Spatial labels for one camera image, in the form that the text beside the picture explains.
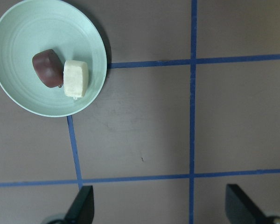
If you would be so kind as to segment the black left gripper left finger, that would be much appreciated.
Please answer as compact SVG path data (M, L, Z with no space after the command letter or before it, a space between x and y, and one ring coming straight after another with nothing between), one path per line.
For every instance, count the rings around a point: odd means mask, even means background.
M94 194L92 186L83 186L64 220L68 224L92 224L94 219Z

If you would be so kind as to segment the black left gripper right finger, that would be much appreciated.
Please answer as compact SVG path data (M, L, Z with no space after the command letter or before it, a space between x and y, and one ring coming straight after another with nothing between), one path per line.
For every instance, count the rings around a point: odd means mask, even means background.
M231 224L270 223L270 219L237 184L226 185L225 213Z

